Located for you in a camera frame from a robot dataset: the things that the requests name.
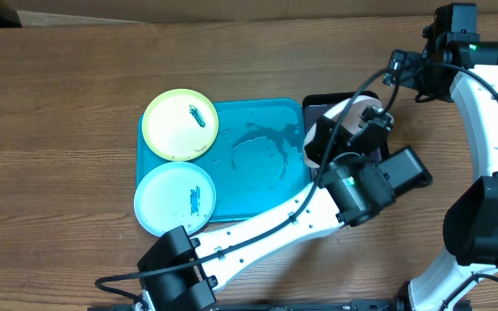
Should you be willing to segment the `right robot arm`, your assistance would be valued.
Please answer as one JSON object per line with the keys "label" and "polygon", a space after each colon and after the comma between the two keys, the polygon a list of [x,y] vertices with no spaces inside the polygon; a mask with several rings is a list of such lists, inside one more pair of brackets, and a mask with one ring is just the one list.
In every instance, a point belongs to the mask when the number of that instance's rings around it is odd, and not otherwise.
{"label": "right robot arm", "polygon": [[417,91],[418,102],[456,104],[474,183],[444,216],[444,248],[398,298],[407,310],[468,310],[463,297],[498,273],[498,41],[477,33],[477,7],[451,3],[424,27],[422,52],[394,50],[386,85]]}

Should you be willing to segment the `white plate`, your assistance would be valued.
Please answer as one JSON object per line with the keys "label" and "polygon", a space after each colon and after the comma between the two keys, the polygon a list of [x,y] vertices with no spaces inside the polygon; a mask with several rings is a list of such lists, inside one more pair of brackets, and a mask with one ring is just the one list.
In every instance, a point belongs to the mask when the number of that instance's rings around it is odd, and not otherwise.
{"label": "white plate", "polygon": [[[325,116],[334,121],[337,120],[342,110],[348,104],[350,96],[342,95],[341,99],[334,98],[333,103],[326,104],[310,104],[305,107],[303,112],[306,135],[303,140],[305,148],[316,135],[316,122],[319,117]],[[361,128],[358,126],[361,120],[361,113],[371,106],[373,108],[382,109],[382,103],[379,99],[368,95],[360,95],[348,110],[348,115],[342,121],[342,127],[348,130],[351,134],[356,134]]]}

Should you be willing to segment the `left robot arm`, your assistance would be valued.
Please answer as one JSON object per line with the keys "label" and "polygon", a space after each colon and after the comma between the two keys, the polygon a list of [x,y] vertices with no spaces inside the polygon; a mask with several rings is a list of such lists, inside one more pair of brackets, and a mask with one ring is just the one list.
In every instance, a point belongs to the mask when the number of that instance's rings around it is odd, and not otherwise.
{"label": "left robot arm", "polygon": [[286,202],[253,218],[190,237],[183,226],[165,232],[137,264],[140,310],[206,310],[216,292],[240,272],[283,249],[358,226],[397,197],[431,184],[431,174],[410,147],[381,161],[369,157],[386,140],[393,117],[368,106],[351,126],[339,124],[337,105],[320,116],[305,138],[318,165],[314,182]]}

